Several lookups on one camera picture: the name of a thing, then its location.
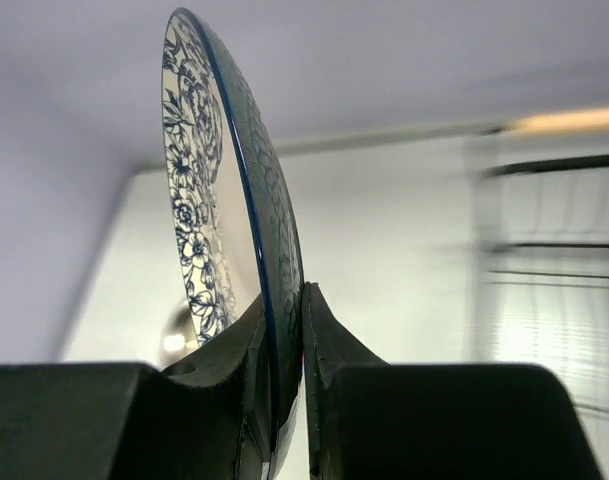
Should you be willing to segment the blue floral white plate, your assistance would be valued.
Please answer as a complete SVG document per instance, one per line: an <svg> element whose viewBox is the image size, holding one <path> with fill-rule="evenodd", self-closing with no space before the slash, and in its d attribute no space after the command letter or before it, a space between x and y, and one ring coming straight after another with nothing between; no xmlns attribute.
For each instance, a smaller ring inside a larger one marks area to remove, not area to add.
<svg viewBox="0 0 609 480"><path fill-rule="evenodd" d="M300 389L303 265L287 183L251 89L222 40L185 8L168 21L164 151L188 311L198 346L258 301L268 347L269 446L279 469Z"/></svg>

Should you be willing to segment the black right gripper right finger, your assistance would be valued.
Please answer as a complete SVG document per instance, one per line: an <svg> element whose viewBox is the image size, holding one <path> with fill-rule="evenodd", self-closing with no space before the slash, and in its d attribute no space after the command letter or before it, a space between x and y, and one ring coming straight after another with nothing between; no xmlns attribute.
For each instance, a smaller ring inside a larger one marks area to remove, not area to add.
<svg viewBox="0 0 609 480"><path fill-rule="evenodd" d="M523 363L392 365L302 299L314 479L598 479L569 394Z"/></svg>

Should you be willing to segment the brown rimmed cream plate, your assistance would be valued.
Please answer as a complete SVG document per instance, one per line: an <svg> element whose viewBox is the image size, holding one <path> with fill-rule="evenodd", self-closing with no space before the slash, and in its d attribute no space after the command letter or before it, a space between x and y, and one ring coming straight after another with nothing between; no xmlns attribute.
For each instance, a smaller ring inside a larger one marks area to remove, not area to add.
<svg viewBox="0 0 609 480"><path fill-rule="evenodd" d="M158 366L164 369L191 353L195 329L187 302L176 305L162 328Z"/></svg>

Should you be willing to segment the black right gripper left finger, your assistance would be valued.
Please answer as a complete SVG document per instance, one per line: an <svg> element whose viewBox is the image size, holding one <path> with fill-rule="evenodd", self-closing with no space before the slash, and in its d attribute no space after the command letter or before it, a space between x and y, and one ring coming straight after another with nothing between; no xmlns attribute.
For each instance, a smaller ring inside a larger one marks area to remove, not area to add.
<svg viewBox="0 0 609 480"><path fill-rule="evenodd" d="M261 474L270 430L264 306L184 359L0 365L0 479L238 479Z"/></svg>

